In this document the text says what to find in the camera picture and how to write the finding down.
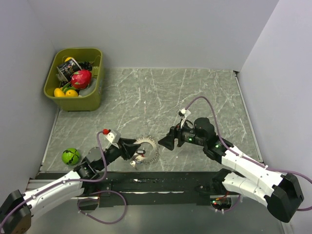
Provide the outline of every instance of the toy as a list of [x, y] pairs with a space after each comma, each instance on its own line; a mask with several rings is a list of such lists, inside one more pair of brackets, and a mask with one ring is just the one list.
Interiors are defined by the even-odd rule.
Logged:
[[66, 94], [66, 92], [68, 90], [75, 90], [75, 88], [73, 86], [71, 86], [72, 84], [70, 82], [66, 83], [63, 87], [61, 87], [60, 89]]
[[64, 97], [65, 96], [65, 93], [60, 89], [60, 88], [56, 88], [54, 90], [54, 96], [55, 97]]
[[62, 161], [66, 165], [76, 165], [79, 162], [80, 153], [75, 148], [68, 148], [62, 154]]
[[68, 60], [70, 60], [70, 59], [74, 59], [73, 57], [67, 57], [66, 59], [65, 59], [65, 62], [67, 62]]
[[146, 157], [146, 152], [144, 149], [142, 149], [142, 153], [137, 151], [133, 155], [132, 161], [130, 162], [130, 165], [133, 166], [134, 168], [136, 168], [136, 166], [138, 164], [152, 164], [152, 163], [155, 163], [159, 160], [159, 155], [160, 155], [159, 154], [159, 147], [158, 147], [158, 144], [157, 144], [156, 140], [154, 139], [154, 137], [152, 137], [152, 136], [141, 137], [141, 138], [137, 139], [135, 142], [135, 144], [140, 144], [140, 145], [142, 145], [143, 143], [147, 143], [147, 144], [150, 144], [152, 146], [152, 148], [153, 148], [152, 156], [149, 155]]
[[85, 89], [86, 87], [88, 87], [91, 78], [91, 72], [89, 72], [88, 70], [81, 70], [73, 74], [70, 82], [75, 89]]
[[65, 97], [78, 97], [78, 93], [75, 90], [66, 91]]

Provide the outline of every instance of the tabletop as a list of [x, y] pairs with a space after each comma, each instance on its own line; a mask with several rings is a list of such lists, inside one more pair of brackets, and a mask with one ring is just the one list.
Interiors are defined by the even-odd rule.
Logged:
[[[96, 133], [104, 128], [118, 130], [123, 138], [152, 136], [159, 140], [179, 122], [179, 109], [197, 96], [206, 96], [212, 103], [222, 137], [248, 156], [261, 160], [233, 71], [112, 68], [106, 70], [101, 106], [97, 110], [59, 112], [40, 171], [72, 170], [74, 166], [62, 162], [62, 152], [76, 148], [82, 157], [86, 156], [98, 145]], [[190, 121], [208, 117], [215, 126], [205, 100], [197, 100], [189, 110]], [[103, 137], [101, 142], [103, 147], [108, 146]], [[142, 147], [153, 157], [155, 153], [148, 143]], [[218, 171], [221, 168], [205, 156], [202, 147], [188, 143], [173, 151], [160, 146], [158, 160], [136, 168], [122, 158], [108, 166], [109, 171]]]

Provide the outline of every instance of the lemon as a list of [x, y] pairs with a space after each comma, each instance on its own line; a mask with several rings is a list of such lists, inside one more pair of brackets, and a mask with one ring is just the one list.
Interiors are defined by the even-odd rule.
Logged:
[[54, 90], [54, 96], [57, 97], [57, 98], [64, 97], [65, 93], [60, 88], [56, 88]]
[[66, 92], [65, 97], [78, 97], [78, 93], [71, 89]]
[[73, 57], [68, 57], [65, 59], [65, 62], [67, 62], [68, 60], [73, 59]]

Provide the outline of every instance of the cable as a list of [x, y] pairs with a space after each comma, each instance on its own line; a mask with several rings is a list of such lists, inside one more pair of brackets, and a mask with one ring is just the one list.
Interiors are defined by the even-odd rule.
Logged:
[[186, 122], [186, 123], [191, 124], [191, 125], [192, 125], [192, 127], [193, 127], [193, 129], [194, 129], [194, 125], [193, 125], [193, 123], [192, 123], [192, 122], [190, 122], [188, 119], [187, 119], [185, 122]]
[[[213, 113], [213, 117], [214, 117], [214, 122], [215, 122], [215, 128], [216, 128], [216, 131], [218, 132], [218, 137], [222, 143], [222, 145], [229, 151], [231, 151], [233, 154], [235, 154], [236, 156], [239, 156], [239, 153], [235, 152], [234, 150], [230, 149], [226, 143], [224, 142], [224, 140], [222, 139], [221, 137], [221, 132], [220, 132], [220, 129], [219, 129], [219, 125], [217, 123], [217, 120], [216, 120], [216, 115], [215, 115], [215, 111], [214, 111], [214, 108], [213, 106], [211, 105], [210, 101], [205, 97], [205, 96], [198, 96], [198, 97], [195, 97], [186, 107], [185, 107], [185, 110], [187, 110], [197, 99], [200, 99], [200, 98], [203, 98], [207, 101], [208, 105], [210, 106], [210, 109]], [[246, 156], [242, 156], [243, 159], [246, 159], [262, 168], [265, 168], [265, 166], [249, 157], [246, 157]], [[281, 170], [281, 169], [275, 169], [275, 168], [267, 168], [268, 171], [270, 172], [280, 172], [280, 173], [291, 173], [291, 174], [294, 174], [294, 175], [297, 175], [297, 176], [300, 176], [304, 179], [306, 179], [308, 182], [310, 182], [310, 184], [312, 184], [312, 179], [310, 179], [309, 177], [307, 177], [306, 175], [304, 174], [301, 174], [299, 172], [294, 172], [294, 171], [289, 171], [289, 170]], [[312, 206], [310, 207], [307, 207], [307, 208], [301, 208], [301, 209], [297, 209], [297, 211], [310, 211], [312, 210]]]
[[233, 210], [233, 209], [238, 205], [238, 203], [239, 203], [239, 201], [240, 201], [240, 197], [241, 197], [241, 195], [239, 194], [239, 195], [238, 195], [238, 198], [237, 198], [237, 201], [234, 203], [234, 205], [232, 205], [229, 209], [227, 209], [227, 210], [224, 211], [224, 212], [229, 212], [229, 211]]
[[[99, 150], [100, 150], [100, 152], [101, 152], [101, 156], [102, 156], [103, 163], [104, 163], [104, 175], [103, 175], [100, 179], [94, 179], [94, 180], [93, 180], [93, 179], [67, 179], [67, 180], [62, 180], [62, 181], [60, 181], [60, 182], [58, 182], [58, 183], [55, 183], [55, 184], [53, 184], [53, 185], [51, 185], [51, 186], [49, 186], [49, 187], [47, 187], [47, 188], [45, 188], [45, 189], [39, 191], [38, 193], [32, 195], [30, 198], [28, 198], [28, 199], [24, 200], [23, 202], [21, 202], [19, 205], [17, 205], [13, 210], [11, 210], [11, 211], [8, 213], [8, 215], [3, 219], [2, 223], [0, 224], [0, 233], [1, 233], [1, 234], [5, 234], [5, 233], [2, 233], [1, 230], [2, 230], [2, 228], [3, 228], [4, 224], [5, 224], [5, 222], [8, 220], [8, 218], [9, 218], [16, 210], [18, 210], [20, 207], [22, 207], [23, 205], [25, 205], [25, 204], [26, 204], [27, 202], [29, 202], [30, 200], [36, 199], [37, 196], [39, 196], [39, 195], [45, 193], [46, 191], [48, 191], [48, 190], [50, 190], [50, 189], [52, 189], [52, 188], [54, 188], [54, 187], [56, 187], [56, 186], [58, 186], [58, 185], [60, 185], [60, 184], [67, 183], [67, 182], [80, 181], [80, 182], [97, 183], [97, 182], [103, 181], [103, 180], [106, 178], [106, 176], [107, 176], [107, 163], [106, 163], [106, 159], [105, 159], [104, 152], [103, 152], [103, 150], [102, 150], [102, 144], [101, 144], [100, 139], [99, 139], [99, 135], [100, 135], [101, 133], [103, 133], [103, 132], [98, 132], [98, 133], [97, 133], [97, 143], [98, 143], [98, 147], [99, 147]], [[118, 192], [115, 192], [115, 191], [111, 191], [111, 192], [114, 192], [115, 194], [118, 194], [119, 196], [121, 196], [121, 197], [124, 199], [124, 197], [123, 197], [121, 194], [119, 194]]]
[[124, 210], [123, 210], [122, 215], [121, 215], [118, 219], [116, 219], [116, 220], [113, 221], [113, 222], [106, 222], [106, 221], [99, 220], [99, 219], [95, 218], [94, 216], [92, 216], [92, 215], [90, 215], [90, 214], [88, 214], [88, 213], [82, 211], [82, 210], [80, 209], [80, 207], [79, 207], [80, 203], [83, 202], [83, 201], [87, 201], [87, 200], [89, 200], [89, 201], [97, 201], [97, 199], [92, 199], [92, 198], [82, 199], [82, 200], [80, 200], [80, 201], [77, 203], [77, 208], [78, 208], [79, 212], [82, 213], [83, 215], [88, 216], [89, 218], [91, 218], [91, 219], [93, 219], [93, 220], [99, 222], [99, 223], [102, 223], [102, 224], [114, 224], [114, 223], [118, 223], [118, 222], [121, 221], [121, 220], [124, 218], [124, 216], [126, 215], [126, 212], [127, 212], [127, 202], [126, 202], [126, 199], [125, 199], [120, 193], [115, 192], [115, 191], [112, 191], [112, 190], [99, 191], [99, 192], [91, 193], [90, 195], [101, 194], [101, 193], [114, 193], [114, 194], [117, 194], [118, 196], [120, 196], [121, 199], [123, 200], [123, 203], [124, 203]]
[[218, 198], [216, 198], [215, 200], [216, 201], [224, 201], [226, 198], [227, 198], [227, 196], [229, 195], [229, 191], [227, 191], [226, 192], [226, 194], [224, 195], [224, 196], [222, 196], [222, 197], [218, 197]]

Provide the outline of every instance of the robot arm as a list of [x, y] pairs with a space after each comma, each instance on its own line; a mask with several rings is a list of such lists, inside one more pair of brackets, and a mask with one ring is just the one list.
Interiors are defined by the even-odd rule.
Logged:
[[[124, 160], [131, 159], [140, 147], [140, 144], [134, 144], [135, 139], [121, 138], [117, 131], [104, 129], [103, 133], [111, 143], [110, 147], [104, 151], [106, 165], [120, 156]], [[0, 207], [0, 223], [4, 222], [4, 233], [23, 234], [30, 228], [32, 221], [49, 210], [75, 196], [88, 195], [92, 192], [92, 183], [84, 180], [99, 178], [97, 171], [104, 169], [103, 159], [99, 155], [86, 156], [81, 164], [65, 176], [39, 189], [24, 194], [21, 194], [19, 190], [12, 192]], [[19, 208], [8, 216], [18, 205], [20, 205]]]
[[283, 175], [267, 170], [223, 139], [228, 146], [225, 147], [208, 118], [198, 118], [192, 124], [193, 128], [189, 127], [186, 120], [189, 114], [189, 110], [182, 109], [179, 112], [180, 123], [171, 127], [158, 143], [169, 150], [174, 149], [175, 139], [178, 147], [185, 142], [202, 146], [207, 157], [234, 171], [221, 169], [216, 174], [213, 181], [217, 192], [229, 191], [247, 196], [265, 205], [277, 219], [289, 222], [304, 200], [297, 177], [291, 173]]

